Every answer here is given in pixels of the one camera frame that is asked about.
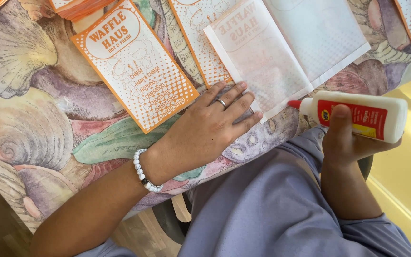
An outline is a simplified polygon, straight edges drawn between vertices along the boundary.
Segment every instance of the beaded bracelet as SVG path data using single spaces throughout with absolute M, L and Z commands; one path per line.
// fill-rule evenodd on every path
M 139 149 L 134 153 L 134 157 L 133 157 L 133 164 L 134 164 L 134 168 L 137 171 L 137 174 L 139 175 L 139 179 L 141 180 L 141 183 L 144 185 L 144 187 L 146 189 L 148 189 L 150 192 L 159 192 L 163 189 L 164 185 L 161 186 L 157 186 L 153 183 L 151 183 L 144 175 L 144 171 L 142 170 L 142 167 L 139 163 L 139 156 L 141 155 L 141 153 L 147 151 L 147 149 Z

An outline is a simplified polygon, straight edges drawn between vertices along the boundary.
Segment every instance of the wooden floor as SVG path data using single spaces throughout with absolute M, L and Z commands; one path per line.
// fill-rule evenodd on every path
M 181 195 L 173 199 L 177 216 L 188 221 Z M 32 234 L 0 195 L 0 257 L 29 257 Z M 151 209 L 120 223 L 112 239 L 138 257 L 174 257 L 180 245 L 172 241 L 157 223 Z

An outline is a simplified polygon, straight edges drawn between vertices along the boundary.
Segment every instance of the glue bottle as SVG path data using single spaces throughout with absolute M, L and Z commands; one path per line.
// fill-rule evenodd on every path
M 408 111 L 404 99 L 319 91 L 313 98 L 288 102 L 288 105 L 298 108 L 301 114 L 327 127 L 332 110 L 338 104 L 350 107 L 355 134 L 396 143 L 404 133 Z

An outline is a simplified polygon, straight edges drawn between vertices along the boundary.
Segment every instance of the seashell print tablecloth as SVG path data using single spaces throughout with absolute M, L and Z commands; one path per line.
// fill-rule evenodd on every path
M 394 1 L 348 2 L 372 49 L 317 90 L 382 95 L 410 81 L 411 43 Z M 204 92 L 167 0 L 135 3 Z M 69 40 L 107 8 L 78 23 L 57 16 L 48 0 L 9 0 L 0 8 L 0 193 L 31 231 L 74 193 L 160 139 L 180 116 L 144 135 Z M 287 108 L 214 162 L 173 178 L 162 193 L 147 195 L 133 211 L 228 172 L 313 125 Z

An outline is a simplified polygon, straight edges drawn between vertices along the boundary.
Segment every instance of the ring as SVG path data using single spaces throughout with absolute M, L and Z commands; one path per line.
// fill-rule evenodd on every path
M 223 102 L 221 99 L 217 99 L 217 101 L 219 101 L 224 107 L 225 107 L 225 110 L 226 110 L 226 104 L 225 104 L 225 102 Z

